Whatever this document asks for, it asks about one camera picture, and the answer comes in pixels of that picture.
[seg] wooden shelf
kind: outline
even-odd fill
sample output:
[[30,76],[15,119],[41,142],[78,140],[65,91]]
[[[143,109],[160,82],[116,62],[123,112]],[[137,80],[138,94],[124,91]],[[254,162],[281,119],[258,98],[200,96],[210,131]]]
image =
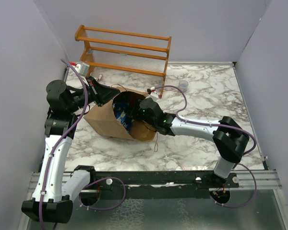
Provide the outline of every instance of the wooden shelf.
[[[167,42],[167,46],[157,47],[157,46],[148,46],[145,44],[143,45],[137,44],[137,42],[127,43],[122,41],[99,39],[89,37],[87,35],[88,31],[117,34],[122,36],[156,39]],[[89,76],[91,72],[94,71],[95,67],[103,67],[103,68],[118,69],[162,77],[163,78],[162,85],[164,85],[165,83],[171,37],[137,34],[131,32],[85,27],[84,25],[80,25],[75,34],[75,40],[84,42],[84,51],[83,54],[81,55],[80,60],[90,65],[87,76]],[[91,43],[102,44],[103,46],[108,45],[109,47],[105,48],[105,47],[92,46]],[[113,49],[112,46],[121,46],[129,50]],[[146,50],[146,53],[132,52],[130,51],[130,49]],[[155,55],[154,52],[164,53],[164,56]],[[159,95],[160,98],[162,97],[162,94],[163,94],[163,88],[161,89],[161,94]]]

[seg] cardboard box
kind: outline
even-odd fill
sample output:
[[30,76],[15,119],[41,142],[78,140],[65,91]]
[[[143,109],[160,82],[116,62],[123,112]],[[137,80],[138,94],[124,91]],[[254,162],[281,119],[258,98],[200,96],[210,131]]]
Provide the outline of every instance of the cardboard box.
[[[146,92],[140,92],[136,90],[118,88],[120,94],[131,93],[130,106],[138,101],[138,99],[144,99],[148,94]],[[130,133],[127,132],[125,127],[116,119],[113,108],[113,99],[102,107],[95,105],[89,112],[84,116],[85,120],[90,124],[96,133],[129,140],[140,140],[140,141],[151,141],[154,139],[156,132],[154,128],[143,121],[133,121]]]

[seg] gray wall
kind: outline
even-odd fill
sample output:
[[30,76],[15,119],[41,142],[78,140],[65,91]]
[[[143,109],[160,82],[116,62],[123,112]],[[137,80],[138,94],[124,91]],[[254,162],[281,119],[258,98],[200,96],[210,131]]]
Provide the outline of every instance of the gray wall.
[[31,0],[0,1],[0,230],[17,229],[44,153],[46,85],[64,52]]
[[35,0],[70,58],[79,25],[172,36],[170,61],[237,61],[271,0]]
[[288,200],[288,0],[273,0],[237,63],[262,152]]

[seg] marble table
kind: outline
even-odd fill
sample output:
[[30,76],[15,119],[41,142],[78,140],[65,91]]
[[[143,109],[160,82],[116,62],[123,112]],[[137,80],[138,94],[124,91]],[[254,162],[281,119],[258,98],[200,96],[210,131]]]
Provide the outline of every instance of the marble table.
[[[139,91],[146,91],[147,88],[162,83],[162,78],[156,76],[120,70],[96,68],[94,73],[103,75],[100,81],[102,84],[119,83]],[[242,128],[252,133],[230,64],[169,65],[166,85],[178,85],[181,79],[189,82],[186,92],[188,107],[180,113],[182,116],[204,120],[230,116]],[[73,87],[81,87],[72,72],[69,72],[66,82]],[[181,93],[172,88],[165,88],[162,99],[157,102],[161,109],[171,113],[184,106]],[[140,142],[100,136],[82,119],[75,132],[65,170],[73,171],[77,165],[93,165],[98,171],[212,170],[219,157],[213,142],[194,137],[158,135],[158,152],[154,152],[154,145],[153,141]],[[244,156],[242,163],[251,169],[263,169],[257,148]]]

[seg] red object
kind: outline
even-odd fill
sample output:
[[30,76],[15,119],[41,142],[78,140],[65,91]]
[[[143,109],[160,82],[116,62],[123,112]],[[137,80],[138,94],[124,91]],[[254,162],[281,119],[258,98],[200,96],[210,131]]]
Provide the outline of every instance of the red object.
[[70,61],[69,63],[70,63],[71,65],[73,65],[73,66],[76,66],[76,65],[77,65],[77,63],[72,62],[72,61]]

